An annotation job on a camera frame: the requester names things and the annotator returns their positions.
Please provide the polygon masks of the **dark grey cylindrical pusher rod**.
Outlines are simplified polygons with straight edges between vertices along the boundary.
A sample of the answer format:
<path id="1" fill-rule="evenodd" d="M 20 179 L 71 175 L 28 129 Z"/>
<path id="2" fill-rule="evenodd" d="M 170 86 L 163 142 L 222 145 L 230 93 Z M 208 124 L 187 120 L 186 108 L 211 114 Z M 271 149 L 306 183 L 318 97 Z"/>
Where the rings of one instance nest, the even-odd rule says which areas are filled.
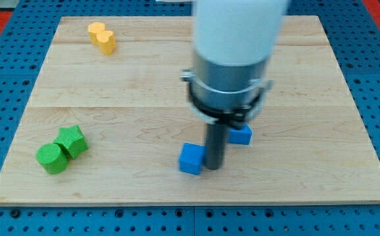
<path id="1" fill-rule="evenodd" d="M 224 124 L 207 125 L 205 135 L 205 167 L 218 170 L 222 167 L 229 127 Z"/>

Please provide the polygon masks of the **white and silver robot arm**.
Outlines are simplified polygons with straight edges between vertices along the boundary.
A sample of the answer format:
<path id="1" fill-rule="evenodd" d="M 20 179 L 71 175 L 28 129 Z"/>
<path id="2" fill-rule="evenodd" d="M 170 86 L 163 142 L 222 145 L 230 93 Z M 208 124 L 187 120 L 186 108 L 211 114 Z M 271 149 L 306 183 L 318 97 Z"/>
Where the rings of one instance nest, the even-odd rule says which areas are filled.
<path id="1" fill-rule="evenodd" d="M 204 165 L 222 167 L 230 129 L 264 106 L 265 69 L 289 0 L 194 1 L 192 67 L 182 72 L 188 101 L 206 125 Z"/>

